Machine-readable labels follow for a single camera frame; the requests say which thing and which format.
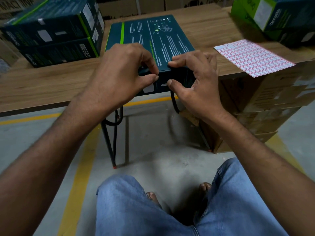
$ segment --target concrete floor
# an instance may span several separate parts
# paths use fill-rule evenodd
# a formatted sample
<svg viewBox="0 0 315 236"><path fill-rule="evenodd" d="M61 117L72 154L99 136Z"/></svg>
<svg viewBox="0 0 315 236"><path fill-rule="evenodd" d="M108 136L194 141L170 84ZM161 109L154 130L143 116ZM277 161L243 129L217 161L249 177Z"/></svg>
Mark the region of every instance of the concrete floor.
<svg viewBox="0 0 315 236"><path fill-rule="evenodd" d="M149 98L169 96L151 95ZM135 99L140 101L148 97ZM55 118L4 124L11 119L50 115L62 112L63 108L0 118L0 172L20 153L27 149L49 128ZM315 102L301 108L280 129L279 136L289 152L303 167L305 173L315 180ZM124 119L118 127L116 162L112 168L104 137L99 132L95 159L86 190L83 188L82 210L73 222L77 227L60 230L61 222L71 222L64 216L69 193L85 143L80 147L52 206L34 235L93 235L96 217L96 190L108 176L116 173L134 176L145 191L154 191L167 211L180 209L181 204L201 182L211 182L216 169L233 153L212 154L205 145L196 127L177 115L171 101L148 103L124 108Z"/></svg>

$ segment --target table top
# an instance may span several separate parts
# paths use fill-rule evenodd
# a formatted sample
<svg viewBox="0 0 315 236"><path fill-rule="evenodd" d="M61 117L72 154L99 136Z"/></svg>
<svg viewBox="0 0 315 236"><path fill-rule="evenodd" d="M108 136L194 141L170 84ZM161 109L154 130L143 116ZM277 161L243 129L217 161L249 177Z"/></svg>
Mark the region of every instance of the table top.
<svg viewBox="0 0 315 236"><path fill-rule="evenodd" d="M305 51L292 51L277 42L266 41L259 31L231 19L228 12L215 4L164 11L105 21L101 56L104 53L111 23L174 15L195 49L217 53L213 47L249 39L294 63L312 58ZM245 73L217 54L220 78L235 78ZM86 59L42 68L33 68L20 58L0 79L0 116L44 110L68 105L86 85L100 63L100 58Z"/></svg>

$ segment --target jeans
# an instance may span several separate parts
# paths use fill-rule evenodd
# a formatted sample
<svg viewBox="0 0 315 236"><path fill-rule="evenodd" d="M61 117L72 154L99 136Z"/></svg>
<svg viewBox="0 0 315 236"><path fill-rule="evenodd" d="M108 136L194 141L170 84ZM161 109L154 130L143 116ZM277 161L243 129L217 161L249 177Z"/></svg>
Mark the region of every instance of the jeans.
<svg viewBox="0 0 315 236"><path fill-rule="evenodd" d="M96 235L287 235L237 158L218 169L194 226L185 226L148 199L134 177L113 175L97 192Z"/></svg>

